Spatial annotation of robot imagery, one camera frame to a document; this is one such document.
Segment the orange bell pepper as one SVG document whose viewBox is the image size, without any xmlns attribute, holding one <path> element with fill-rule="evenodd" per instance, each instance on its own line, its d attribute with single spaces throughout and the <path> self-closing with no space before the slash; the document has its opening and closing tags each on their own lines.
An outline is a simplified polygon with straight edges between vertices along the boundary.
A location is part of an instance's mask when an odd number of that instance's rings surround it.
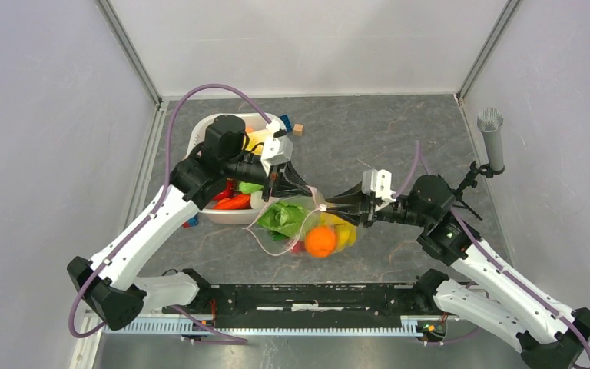
<svg viewBox="0 0 590 369">
<path fill-rule="evenodd" d="M 315 258 L 326 258 L 336 250 L 336 232 L 328 226 L 311 228 L 304 238 L 306 252 Z"/>
</svg>

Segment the yellow banana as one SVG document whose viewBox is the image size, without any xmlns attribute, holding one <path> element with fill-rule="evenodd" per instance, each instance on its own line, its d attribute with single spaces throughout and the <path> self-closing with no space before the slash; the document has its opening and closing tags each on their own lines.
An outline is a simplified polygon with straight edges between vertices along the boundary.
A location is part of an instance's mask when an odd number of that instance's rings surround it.
<svg viewBox="0 0 590 369">
<path fill-rule="evenodd" d="M 336 235 L 335 252 L 343 251 L 345 248 L 355 245 L 358 239 L 356 226 L 326 212 L 320 215 L 320 222 L 322 225 L 331 227 L 334 230 Z"/>
</svg>

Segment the clear zip top bag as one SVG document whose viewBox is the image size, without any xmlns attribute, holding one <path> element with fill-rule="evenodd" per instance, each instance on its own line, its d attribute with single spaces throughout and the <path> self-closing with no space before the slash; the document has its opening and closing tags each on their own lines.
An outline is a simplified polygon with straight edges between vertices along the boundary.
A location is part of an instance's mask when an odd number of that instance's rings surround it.
<svg viewBox="0 0 590 369">
<path fill-rule="evenodd" d="M 356 245 L 366 233 L 332 209 L 313 188 L 311 196 L 271 198 L 244 229 L 271 257 L 328 258 Z"/>
</svg>

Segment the green napa cabbage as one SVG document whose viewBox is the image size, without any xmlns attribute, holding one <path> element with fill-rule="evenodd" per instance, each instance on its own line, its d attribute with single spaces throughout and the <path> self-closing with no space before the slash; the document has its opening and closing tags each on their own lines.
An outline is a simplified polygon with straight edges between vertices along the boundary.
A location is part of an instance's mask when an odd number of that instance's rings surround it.
<svg viewBox="0 0 590 369">
<path fill-rule="evenodd" d="M 288 238 L 300 238 L 313 224 L 313 210 L 300 204 L 278 201 L 258 218 L 257 225 Z"/>
</svg>

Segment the yellow crinkled lettuce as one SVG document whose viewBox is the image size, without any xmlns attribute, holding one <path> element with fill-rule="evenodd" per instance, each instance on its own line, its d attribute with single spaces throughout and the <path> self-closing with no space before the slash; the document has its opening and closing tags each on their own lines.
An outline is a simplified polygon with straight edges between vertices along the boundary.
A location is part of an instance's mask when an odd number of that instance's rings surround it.
<svg viewBox="0 0 590 369">
<path fill-rule="evenodd" d="M 258 156 L 262 155 L 264 143 L 273 137 L 273 133 L 267 129 L 252 130 L 247 128 L 246 134 L 247 142 L 244 144 L 244 150 Z"/>
</svg>

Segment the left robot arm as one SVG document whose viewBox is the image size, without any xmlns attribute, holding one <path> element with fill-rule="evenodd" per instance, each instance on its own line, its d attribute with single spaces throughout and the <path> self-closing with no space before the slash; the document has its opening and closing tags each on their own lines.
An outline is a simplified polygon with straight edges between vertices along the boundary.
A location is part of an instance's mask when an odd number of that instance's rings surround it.
<svg viewBox="0 0 590 369">
<path fill-rule="evenodd" d="M 275 115 L 255 114 L 264 123 L 261 153 L 250 143 L 246 115 L 214 115 L 197 124 L 200 140 L 171 168 L 151 203 L 109 245 L 67 266 L 78 296 L 113 331 L 140 313 L 171 305 L 201 313 L 210 292 L 188 274 L 141 278 L 139 272 L 160 246 L 187 220 L 203 211 L 230 179 L 260 185 L 265 203 L 310 195 L 293 170 L 293 143 Z"/>
</svg>

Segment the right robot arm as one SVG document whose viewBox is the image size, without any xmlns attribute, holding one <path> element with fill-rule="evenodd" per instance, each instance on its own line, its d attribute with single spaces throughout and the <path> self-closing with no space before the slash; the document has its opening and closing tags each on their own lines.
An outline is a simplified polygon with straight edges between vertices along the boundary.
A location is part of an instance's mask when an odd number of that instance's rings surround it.
<svg viewBox="0 0 590 369">
<path fill-rule="evenodd" d="M 427 271 L 414 287 L 418 311 L 440 309 L 473 323 L 506 342 L 530 368 L 575 368 L 582 354 L 590 365 L 590 310 L 554 299 L 501 258 L 453 210 L 454 192 L 441 176 L 420 176 L 402 195 L 390 189 L 387 171 L 367 171 L 360 184 L 326 202 L 331 214 L 354 225 L 421 228 L 417 241 L 431 258 L 483 289 L 476 294 L 440 271 Z"/>
</svg>

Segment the red apple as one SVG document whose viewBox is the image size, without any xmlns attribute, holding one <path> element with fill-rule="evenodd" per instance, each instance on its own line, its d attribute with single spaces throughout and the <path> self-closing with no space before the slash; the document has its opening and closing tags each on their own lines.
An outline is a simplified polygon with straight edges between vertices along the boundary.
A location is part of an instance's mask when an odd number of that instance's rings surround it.
<svg viewBox="0 0 590 369">
<path fill-rule="evenodd" d="M 307 250 L 304 241 L 298 241 L 290 250 L 292 254 L 306 254 Z"/>
</svg>

